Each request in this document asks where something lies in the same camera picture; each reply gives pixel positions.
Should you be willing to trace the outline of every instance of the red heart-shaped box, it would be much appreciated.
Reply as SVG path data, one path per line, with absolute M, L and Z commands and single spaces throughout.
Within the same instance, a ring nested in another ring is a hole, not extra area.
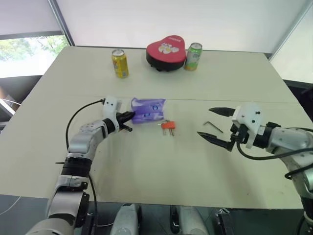
M 148 63 L 158 71 L 177 70 L 186 59 L 185 41 L 180 36 L 171 35 L 149 44 L 146 53 Z

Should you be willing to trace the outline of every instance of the black cable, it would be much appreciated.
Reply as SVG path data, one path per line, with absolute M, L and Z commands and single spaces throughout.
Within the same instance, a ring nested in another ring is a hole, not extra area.
M 313 129 L 304 128 L 304 127 L 287 127 L 286 129 L 301 129 L 301 130 L 313 132 Z
M 291 176 L 292 175 L 300 173 L 300 172 L 305 171 L 305 170 L 308 170 L 308 169 L 310 169 L 312 167 L 313 167 L 313 163 L 310 164 L 310 165 L 307 165 L 305 167 L 299 168 L 297 170 L 292 170 L 292 171 L 288 172 L 287 174 L 285 174 L 285 178 L 291 180 L 291 178 L 292 178 Z
M 277 155 L 272 155 L 272 156 L 266 156 L 266 157 L 253 157 L 248 155 L 247 153 L 243 152 L 243 150 L 240 147 L 240 143 L 237 142 L 237 148 L 238 151 L 246 158 L 249 158 L 251 160 L 271 160 L 271 159 L 278 159 L 278 158 L 283 158 L 283 157 L 287 157 L 293 154 L 297 154 L 297 153 L 302 153 L 302 152 L 309 152 L 309 151 L 313 151 L 313 148 L 302 148 L 302 149 L 298 149 L 298 150 L 294 150 L 294 151 L 290 151 L 288 153 L 282 153 L 282 154 L 277 154 Z
M 67 129 L 66 129 L 66 132 L 65 132 L 65 140 L 66 140 L 66 145 L 67 145 L 67 149 L 69 147 L 69 144 L 68 144 L 68 130 L 69 130 L 69 126 L 70 124 L 72 123 L 74 117 L 81 111 L 83 110 L 84 108 L 90 106 L 90 105 L 93 105 L 93 104 L 96 104 L 96 103 L 104 103 L 104 99 L 101 99 L 101 100 L 98 100 L 98 101 L 95 101 L 95 102 L 92 102 L 90 104 L 87 104 L 83 107 L 81 107 L 79 110 L 77 110 L 74 115 L 70 118 L 68 124 L 67 124 Z M 93 185 L 93 181 L 92 181 L 92 177 L 90 176 L 90 174 L 88 174 L 88 178 L 89 178 L 89 181 L 90 181 L 90 185 L 91 185 L 91 189 L 92 189 L 92 194 L 93 194 L 93 200 L 94 200 L 94 223 L 93 223 L 93 234 L 96 234 L 96 229 L 97 229 L 97 226 L 98 226 L 98 205 L 97 205 L 97 196 L 96 196 L 96 191 L 94 189 L 94 185 Z
M 297 225 L 297 229 L 296 229 L 295 235 L 300 235 L 303 222 L 304 222 L 304 216 L 301 217 L 301 219 L 300 219 L 300 221 L 299 221 L 299 223 Z
M 273 155 L 273 156 L 254 157 L 254 156 L 250 156 L 250 155 L 246 154 L 245 152 L 243 152 L 243 150 L 242 150 L 241 147 L 240 147 L 240 143 L 239 143 L 239 142 L 237 142 L 236 144 L 237 144 L 238 151 L 239 151 L 244 157 L 249 158 L 249 159 L 251 159 L 251 160 L 259 160 L 259 161 L 261 161 L 261 160 L 278 159 L 278 158 L 287 157 L 287 156 L 290 156 L 290 155 L 293 155 L 293 154 L 297 154 L 297 153 L 313 151 L 313 148 L 302 148 L 302 149 L 298 149 L 298 150 L 291 151 L 291 152 L 288 152 L 288 153 L 282 153 L 282 154 L 277 154 L 277 155 Z M 311 167 L 313 167 L 313 164 L 307 165 L 307 166 L 302 167 L 302 168 L 299 168 L 299 169 L 297 169 L 297 170 L 290 171 L 290 172 L 288 172 L 287 174 L 285 174 L 285 178 L 291 180 L 291 176 L 292 176 L 292 175 L 297 174 L 297 173 L 300 173 L 300 172 L 305 171 L 305 170 L 307 170 L 307 169 L 310 169 Z
M 90 106 L 90 105 L 96 104 L 96 103 L 100 103 L 100 102 L 103 103 L 104 100 L 101 99 L 101 100 L 95 101 L 95 102 L 93 102 L 93 103 L 90 103 L 90 104 L 87 104 L 87 105 L 81 107 L 81 108 L 80 108 L 79 110 L 77 110 L 76 113 L 74 113 L 74 115 L 70 118 L 70 120 L 69 120 L 69 122 L 68 122 L 68 124 L 67 124 L 67 130 L 66 130 L 66 133 L 65 133 L 65 140 L 66 140 L 66 144 L 67 144 L 67 149 L 68 149 L 68 146 L 69 146 L 69 145 L 68 145 L 68 130 L 69 130 L 69 126 L 70 126 L 70 124 L 72 123 L 74 117 L 75 117 L 80 111 L 82 111 L 84 108 L 86 108 L 86 107 L 88 107 L 88 106 Z
M 94 189 L 94 185 L 93 185 L 93 181 L 92 181 L 92 177 L 90 176 L 90 174 L 88 174 L 88 178 L 90 181 L 90 185 L 91 185 L 91 189 L 92 189 L 92 194 L 93 194 L 93 204 L 94 204 L 94 223 L 93 223 L 93 234 L 96 234 L 96 230 L 98 227 L 98 205 L 97 205 L 97 196 L 96 196 L 96 191 Z

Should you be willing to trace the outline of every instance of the green can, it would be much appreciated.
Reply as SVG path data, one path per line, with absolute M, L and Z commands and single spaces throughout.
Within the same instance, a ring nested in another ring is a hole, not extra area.
M 194 71 L 197 69 L 201 53 L 202 45 L 200 43 L 192 43 L 190 45 L 184 66 L 185 70 Z

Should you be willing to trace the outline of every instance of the window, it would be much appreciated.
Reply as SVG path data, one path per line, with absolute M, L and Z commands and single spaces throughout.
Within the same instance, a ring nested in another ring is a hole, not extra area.
M 43 75 L 66 46 L 64 35 L 0 40 L 0 78 Z

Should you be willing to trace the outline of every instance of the yellow can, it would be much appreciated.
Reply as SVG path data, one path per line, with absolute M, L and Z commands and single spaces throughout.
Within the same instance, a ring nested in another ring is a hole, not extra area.
M 128 76 L 128 66 L 126 54 L 121 49 L 115 49 L 112 51 L 112 61 L 115 69 L 115 74 L 119 78 L 125 78 Z

